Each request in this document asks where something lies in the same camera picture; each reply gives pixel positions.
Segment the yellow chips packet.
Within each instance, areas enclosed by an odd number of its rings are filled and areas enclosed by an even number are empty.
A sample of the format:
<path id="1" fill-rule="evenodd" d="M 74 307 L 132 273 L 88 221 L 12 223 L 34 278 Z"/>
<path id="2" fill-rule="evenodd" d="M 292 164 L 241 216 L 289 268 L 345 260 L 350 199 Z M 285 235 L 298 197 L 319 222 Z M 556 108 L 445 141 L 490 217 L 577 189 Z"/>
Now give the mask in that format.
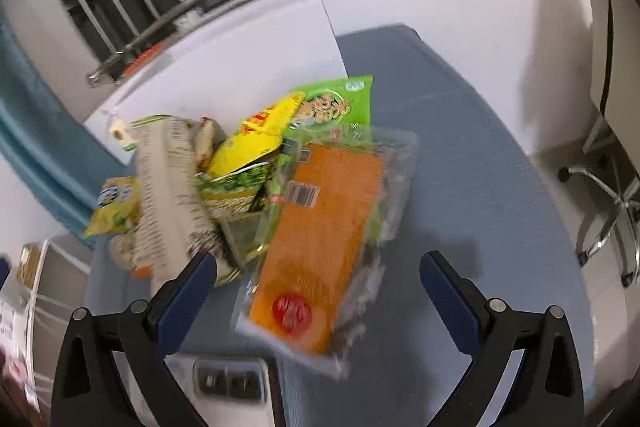
<path id="1" fill-rule="evenodd" d="M 141 217 L 141 190 L 135 176 L 106 179 L 82 236 L 125 234 L 137 228 Z"/>

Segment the yellow red snack packet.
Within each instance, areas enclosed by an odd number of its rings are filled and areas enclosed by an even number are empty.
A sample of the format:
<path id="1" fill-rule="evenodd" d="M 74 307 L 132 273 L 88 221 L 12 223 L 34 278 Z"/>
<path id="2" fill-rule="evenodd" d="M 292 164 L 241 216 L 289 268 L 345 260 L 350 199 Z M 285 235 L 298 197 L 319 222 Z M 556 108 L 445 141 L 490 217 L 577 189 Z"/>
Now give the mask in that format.
<path id="1" fill-rule="evenodd" d="M 303 91 L 289 93 L 243 120 L 238 131 L 217 148 L 206 170 L 207 176 L 225 176 L 277 150 L 304 98 Z"/>

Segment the green pea snack packet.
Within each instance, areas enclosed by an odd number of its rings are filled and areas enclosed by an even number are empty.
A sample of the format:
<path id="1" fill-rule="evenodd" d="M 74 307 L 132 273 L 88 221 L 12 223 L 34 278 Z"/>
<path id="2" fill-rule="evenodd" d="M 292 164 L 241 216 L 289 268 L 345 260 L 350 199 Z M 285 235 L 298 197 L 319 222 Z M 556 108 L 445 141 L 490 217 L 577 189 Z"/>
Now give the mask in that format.
<path id="1" fill-rule="evenodd" d="M 262 210 L 271 177 L 271 162 L 261 161 L 218 178 L 199 173 L 196 186 L 209 216 L 220 220 Z"/>

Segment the white storage box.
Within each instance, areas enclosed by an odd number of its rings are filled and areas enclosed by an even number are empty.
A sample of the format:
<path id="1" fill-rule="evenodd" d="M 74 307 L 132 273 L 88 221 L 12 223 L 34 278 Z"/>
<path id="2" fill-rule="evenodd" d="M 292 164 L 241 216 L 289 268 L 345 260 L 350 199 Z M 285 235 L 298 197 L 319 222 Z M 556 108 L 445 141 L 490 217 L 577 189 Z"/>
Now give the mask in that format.
<path id="1" fill-rule="evenodd" d="M 152 115 L 215 119 L 226 133 L 295 87 L 346 77 L 322 0 L 253 0 L 145 60 L 86 120 L 123 164 L 115 124 Z"/>

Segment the green seaweed snack packet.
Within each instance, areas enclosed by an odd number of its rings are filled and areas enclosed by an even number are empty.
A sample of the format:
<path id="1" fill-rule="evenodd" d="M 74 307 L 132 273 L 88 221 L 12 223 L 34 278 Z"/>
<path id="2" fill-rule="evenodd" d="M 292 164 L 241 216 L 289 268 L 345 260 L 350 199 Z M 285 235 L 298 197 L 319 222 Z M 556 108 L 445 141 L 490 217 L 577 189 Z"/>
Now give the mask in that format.
<path id="1" fill-rule="evenodd" d="M 178 277 L 199 251 L 216 259 L 216 286 L 234 280 L 241 270 L 198 194 L 189 124 L 154 116 L 136 122 L 132 134 L 141 188 L 134 267 L 149 272 L 152 293 Z"/>

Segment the white office chair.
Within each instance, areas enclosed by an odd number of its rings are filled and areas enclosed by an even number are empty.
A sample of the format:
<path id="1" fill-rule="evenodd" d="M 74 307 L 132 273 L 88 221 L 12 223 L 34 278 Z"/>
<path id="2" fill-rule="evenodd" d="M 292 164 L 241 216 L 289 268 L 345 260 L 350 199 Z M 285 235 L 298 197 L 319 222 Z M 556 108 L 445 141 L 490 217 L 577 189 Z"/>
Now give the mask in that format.
<path id="1" fill-rule="evenodd" d="M 590 96 L 598 116 L 582 153 L 589 154 L 613 142 L 620 144 L 630 165 L 639 169 L 639 5 L 637 0 L 590 0 L 592 24 L 592 66 Z M 615 184 L 608 185 L 593 171 L 577 165 L 558 172 L 562 182 L 572 176 L 590 179 L 613 203 L 594 243 L 579 251 L 580 265 L 586 265 L 606 244 L 615 225 L 627 223 L 634 245 L 620 281 L 625 288 L 639 280 L 639 175 L 623 185 L 613 172 Z"/>

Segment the orange pen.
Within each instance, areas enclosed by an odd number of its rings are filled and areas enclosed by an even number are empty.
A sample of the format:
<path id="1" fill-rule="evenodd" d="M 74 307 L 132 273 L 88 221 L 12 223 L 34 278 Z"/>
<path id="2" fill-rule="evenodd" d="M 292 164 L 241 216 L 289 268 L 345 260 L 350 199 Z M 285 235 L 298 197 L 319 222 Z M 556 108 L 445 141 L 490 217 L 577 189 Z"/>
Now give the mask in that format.
<path id="1" fill-rule="evenodd" d="M 144 51 L 131 64 L 129 64 L 122 72 L 122 75 L 124 77 L 134 75 L 139 69 L 142 69 L 143 66 L 148 64 L 149 61 L 152 61 L 154 57 L 162 53 L 164 47 L 165 46 L 162 42 L 155 43 L 154 46 L 151 46 L 149 49 Z"/>

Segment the smartphone with cartoon case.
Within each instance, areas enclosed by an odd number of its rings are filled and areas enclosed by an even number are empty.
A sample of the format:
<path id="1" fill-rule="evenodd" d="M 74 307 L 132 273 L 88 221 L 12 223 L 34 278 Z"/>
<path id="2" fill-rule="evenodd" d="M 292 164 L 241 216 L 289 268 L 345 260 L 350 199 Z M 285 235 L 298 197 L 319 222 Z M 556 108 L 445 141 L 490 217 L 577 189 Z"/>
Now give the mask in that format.
<path id="1" fill-rule="evenodd" d="M 207 425 L 286 424 L 273 361 L 178 353 L 166 358 L 165 363 Z"/>

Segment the white beige snack packet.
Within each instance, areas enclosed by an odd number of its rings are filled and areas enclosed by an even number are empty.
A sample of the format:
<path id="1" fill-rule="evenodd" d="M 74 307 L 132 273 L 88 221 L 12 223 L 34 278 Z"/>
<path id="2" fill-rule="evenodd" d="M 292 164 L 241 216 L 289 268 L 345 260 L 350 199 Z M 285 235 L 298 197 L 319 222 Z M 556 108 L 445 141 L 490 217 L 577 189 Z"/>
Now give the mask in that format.
<path id="1" fill-rule="evenodd" d="M 208 117 L 202 117 L 198 131 L 195 132 L 193 148 L 198 172 L 205 172 L 213 159 L 214 153 L 226 139 L 220 124 Z"/>

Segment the blue curtain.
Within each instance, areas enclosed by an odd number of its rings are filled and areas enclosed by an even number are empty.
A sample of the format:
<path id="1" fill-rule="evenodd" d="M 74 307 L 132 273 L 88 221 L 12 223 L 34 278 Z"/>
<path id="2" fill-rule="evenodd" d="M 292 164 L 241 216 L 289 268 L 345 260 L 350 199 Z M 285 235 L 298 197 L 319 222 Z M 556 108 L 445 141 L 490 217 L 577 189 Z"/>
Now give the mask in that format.
<path id="1" fill-rule="evenodd" d="M 103 182 L 125 167 L 74 119 L 1 20 L 1 154 L 51 216 L 81 241 Z"/>

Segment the orange cracker clear packet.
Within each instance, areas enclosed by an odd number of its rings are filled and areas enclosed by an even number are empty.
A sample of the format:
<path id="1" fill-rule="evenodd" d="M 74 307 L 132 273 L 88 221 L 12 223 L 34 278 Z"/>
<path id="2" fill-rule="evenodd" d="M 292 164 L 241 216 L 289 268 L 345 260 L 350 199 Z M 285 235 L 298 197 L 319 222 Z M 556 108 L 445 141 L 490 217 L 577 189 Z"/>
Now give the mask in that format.
<path id="1" fill-rule="evenodd" d="M 412 131 L 362 124 L 288 132 L 256 233 L 257 263 L 236 300 L 238 333 L 321 375 L 348 376 L 419 147 Z"/>

